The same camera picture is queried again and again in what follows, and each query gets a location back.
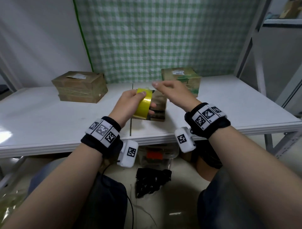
person's right arm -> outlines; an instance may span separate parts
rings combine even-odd
[[[201,103],[180,81],[154,82],[153,86],[186,112]],[[302,227],[302,180],[294,172],[232,126],[215,131],[209,142],[269,227]]]

forearm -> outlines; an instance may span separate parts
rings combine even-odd
[[[274,228],[301,225],[302,181],[296,174],[232,126],[218,129],[209,141],[264,221]]]
[[[3,229],[71,227],[89,194],[101,162],[100,152],[80,144],[29,195]]]

white tabletop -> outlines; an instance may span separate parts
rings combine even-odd
[[[149,82],[134,83],[133,88],[154,89]],[[234,76],[201,79],[198,99],[213,103],[228,116],[232,126],[247,135],[295,131],[302,121]],[[131,137],[139,144],[162,143],[174,139],[174,130],[189,127],[185,112],[167,101],[165,122],[133,119]]]
[[[73,150],[85,130],[97,118],[108,115],[122,92],[132,89],[132,83],[107,87],[98,103],[60,101],[55,87],[24,88],[0,101],[0,157],[6,152],[22,155]],[[120,136],[130,136],[130,121]]]
[[[0,101],[0,157],[70,152],[95,119],[110,113],[123,91],[153,88],[151,83],[107,87],[108,93],[97,104],[62,102],[55,87],[22,89]],[[198,99],[223,110],[244,134],[302,128],[302,121],[234,76],[202,78]],[[122,129],[121,138],[140,145],[175,142],[174,130],[188,127],[184,114],[168,101],[164,122],[132,119]]]

clear plastic storage bin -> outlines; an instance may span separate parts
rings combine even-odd
[[[143,168],[170,169],[172,161],[179,154],[177,143],[140,146],[138,156]]]

black wristband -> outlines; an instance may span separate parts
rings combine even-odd
[[[214,115],[218,115],[217,119],[215,121],[213,121],[211,124],[209,124],[209,126],[207,126],[206,128],[202,129],[200,125],[197,124],[197,120],[193,120],[192,117],[194,115],[196,115],[196,113],[203,108],[204,106],[208,105],[208,103],[201,103],[199,105],[197,105],[191,112],[187,112],[185,114],[185,121],[191,126],[191,132],[197,136],[200,137],[205,137],[207,139],[209,139],[209,137],[219,128],[225,128],[231,125],[231,122],[226,118],[225,114],[220,111],[218,108],[214,107],[213,108],[209,108],[210,111],[214,114]],[[205,116],[203,116],[202,114],[200,114],[202,116],[202,119],[204,121],[208,121],[209,119],[207,119]]]
[[[102,118],[102,120],[108,122],[110,125],[112,125],[113,128],[115,128],[118,132],[121,130],[120,125],[113,120],[110,117],[104,116]],[[93,131],[97,130],[98,127],[100,126],[101,123],[99,123],[98,125],[96,125]],[[110,130],[104,135],[104,139],[106,139],[106,137],[112,134],[110,132]],[[105,146],[101,141],[99,141],[98,139],[96,139],[95,137],[93,137],[91,134],[87,134],[81,139],[81,142],[93,149],[96,149],[97,151],[99,151],[100,153],[103,154],[104,158],[109,158],[112,155],[114,155],[115,153],[119,153],[123,147],[123,142],[120,139],[120,136],[117,135],[112,142],[110,142],[110,145],[107,147]]]

